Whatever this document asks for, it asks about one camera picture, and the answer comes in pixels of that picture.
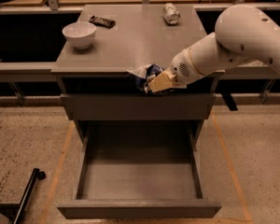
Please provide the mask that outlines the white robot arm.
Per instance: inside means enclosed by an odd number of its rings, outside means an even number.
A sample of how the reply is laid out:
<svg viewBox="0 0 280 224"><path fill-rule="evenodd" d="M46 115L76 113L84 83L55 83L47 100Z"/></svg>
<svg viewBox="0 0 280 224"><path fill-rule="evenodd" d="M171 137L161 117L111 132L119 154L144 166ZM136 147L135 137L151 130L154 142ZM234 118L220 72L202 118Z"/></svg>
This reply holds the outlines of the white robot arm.
<svg viewBox="0 0 280 224"><path fill-rule="evenodd" d="M216 71L254 60L280 75L280 26L256 7L235 5L219 15L212 34L176 54L148 88L153 92L184 88Z"/></svg>

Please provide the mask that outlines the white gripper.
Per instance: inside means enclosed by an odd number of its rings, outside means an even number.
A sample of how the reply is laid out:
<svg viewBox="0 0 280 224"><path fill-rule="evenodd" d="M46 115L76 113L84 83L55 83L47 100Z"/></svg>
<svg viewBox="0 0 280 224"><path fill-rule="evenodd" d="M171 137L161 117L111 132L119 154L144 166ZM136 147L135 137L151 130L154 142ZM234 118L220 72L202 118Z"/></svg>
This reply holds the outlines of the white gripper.
<svg viewBox="0 0 280 224"><path fill-rule="evenodd" d="M183 49L174 56L170 63L171 70L165 69L157 76L149 76L147 79L147 91L155 93L168 89L185 89L186 84L191 84L201 79L203 76L193 65L189 51L190 48Z"/></svg>

